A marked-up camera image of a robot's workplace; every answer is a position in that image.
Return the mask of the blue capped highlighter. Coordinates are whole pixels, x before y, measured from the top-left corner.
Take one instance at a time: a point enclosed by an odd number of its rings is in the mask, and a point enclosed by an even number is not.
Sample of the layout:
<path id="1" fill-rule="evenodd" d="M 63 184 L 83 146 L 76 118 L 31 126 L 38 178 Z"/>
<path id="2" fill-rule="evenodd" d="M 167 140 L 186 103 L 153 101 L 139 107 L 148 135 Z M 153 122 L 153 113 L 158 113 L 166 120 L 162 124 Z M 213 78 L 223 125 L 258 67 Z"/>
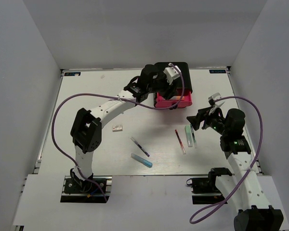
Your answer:
<path id="1" fill-rule="evenodd" d="M 153 166 L 153 164 L 150 161 L 148 161 L 148 160 L 146 160 L 146 159 L 144 159 L 144 158 L 142 158 L 142 157 L 140 157 L 140 156 L 138 156 L 136 154 L 132 153 L 131 154 L 131 158 L 136 160 L 137 162 L 143 164 L 144 166 L 146 166 L 148 168 L 151 168 Z"/>

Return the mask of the orange capped highlighter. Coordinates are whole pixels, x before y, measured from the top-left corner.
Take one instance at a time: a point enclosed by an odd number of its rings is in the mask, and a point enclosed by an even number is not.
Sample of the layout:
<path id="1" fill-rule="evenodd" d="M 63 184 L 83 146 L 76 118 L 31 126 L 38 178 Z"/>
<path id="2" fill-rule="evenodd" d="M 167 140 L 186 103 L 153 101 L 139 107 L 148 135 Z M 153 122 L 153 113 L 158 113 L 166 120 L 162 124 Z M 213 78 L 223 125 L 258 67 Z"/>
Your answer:
<path id="1" fill-rule="evenodd" d="M 171 98 L 171 100 L 173 100 L 173 101 L 178 101 L 178 100 L 184 100 L 184 96 L 181 98 L 181 96 L 173 96 L 172 98 Z"/>

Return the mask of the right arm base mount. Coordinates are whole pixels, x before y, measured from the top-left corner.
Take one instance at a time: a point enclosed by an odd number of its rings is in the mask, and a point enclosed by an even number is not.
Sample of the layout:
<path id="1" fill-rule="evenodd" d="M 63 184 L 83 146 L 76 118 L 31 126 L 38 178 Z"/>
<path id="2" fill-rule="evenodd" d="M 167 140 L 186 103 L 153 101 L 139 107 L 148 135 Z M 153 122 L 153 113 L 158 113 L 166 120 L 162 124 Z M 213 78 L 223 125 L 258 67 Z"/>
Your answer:
<path id="1" fill-rule="evenodd" d="M 232 176 L 231 171 L 225 167 L 212 168 L 207 177 L 189 178 L 187 187 L 192 188 L 192 202 L 194 205 L 212 205 L 224 200 L 221 191 L 216 187 L 216 178 L 227 175 Z"/>

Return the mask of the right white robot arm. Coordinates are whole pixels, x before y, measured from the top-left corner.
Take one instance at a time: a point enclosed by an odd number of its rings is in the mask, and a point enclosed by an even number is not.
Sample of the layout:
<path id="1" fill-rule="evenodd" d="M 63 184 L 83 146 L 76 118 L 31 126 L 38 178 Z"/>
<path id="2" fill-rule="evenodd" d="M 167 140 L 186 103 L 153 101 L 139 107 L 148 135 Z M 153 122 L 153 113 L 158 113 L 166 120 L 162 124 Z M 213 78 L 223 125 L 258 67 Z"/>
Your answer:
<path id="1" fill-rule="evenodd" d="M 253 169 L 254 157 L 243 136 L 244 112 L 233 108 L 223 116 L 220 108 L 211 110 L 210 107 L 200 109 L 197 115 L 187 117 L 194 130 L 212 128 L 220 134 L 221 149 L 232 168 L 211 169 L 208 187 L 220 191 L 234 208 L 236 231 L 278 231 L 284 216 L 268 201 Z"/>

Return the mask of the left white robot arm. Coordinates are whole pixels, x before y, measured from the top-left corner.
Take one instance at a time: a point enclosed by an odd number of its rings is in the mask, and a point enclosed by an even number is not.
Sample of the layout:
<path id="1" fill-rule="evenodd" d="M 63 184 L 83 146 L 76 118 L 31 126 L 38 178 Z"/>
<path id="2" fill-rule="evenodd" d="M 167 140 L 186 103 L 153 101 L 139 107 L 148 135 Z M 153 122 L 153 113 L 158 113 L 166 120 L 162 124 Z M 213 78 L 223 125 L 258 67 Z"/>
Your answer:
<path id="1" fill-rule="evenodd" d="M 70 134 L 76 151 L 73 177 L 77 178 L 75 185 L 81 192 L 87 192 L 92 187 L 92 156 L 102 142 L 104 126 L 139 105 L 151 93 L 159 93 L 165 99 L 172 98 L 182 80 L 179 67 L 172 63 L 164 70 L 147 64 L 141 74 L 132 78 L 117 96 L 91 110 L 78 110 Z"/>

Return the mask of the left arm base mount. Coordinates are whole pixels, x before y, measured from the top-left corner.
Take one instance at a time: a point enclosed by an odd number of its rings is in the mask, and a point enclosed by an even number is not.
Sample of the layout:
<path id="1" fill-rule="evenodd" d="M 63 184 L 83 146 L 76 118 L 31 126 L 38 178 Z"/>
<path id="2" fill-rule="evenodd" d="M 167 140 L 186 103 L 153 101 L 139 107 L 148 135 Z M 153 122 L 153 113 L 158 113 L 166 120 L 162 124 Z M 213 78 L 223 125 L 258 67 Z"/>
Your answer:
<path id="1" fill-rule="evenodd" d="M 108 200 L 111 194 L 112 177 L 96 176 L 93 180 L 99 184 Z M 105 204 L 106 200 L 94 183 L 86 182 L 86 186 L 82 189 L 70 176 L 65 176 L 60 202 Z"/>

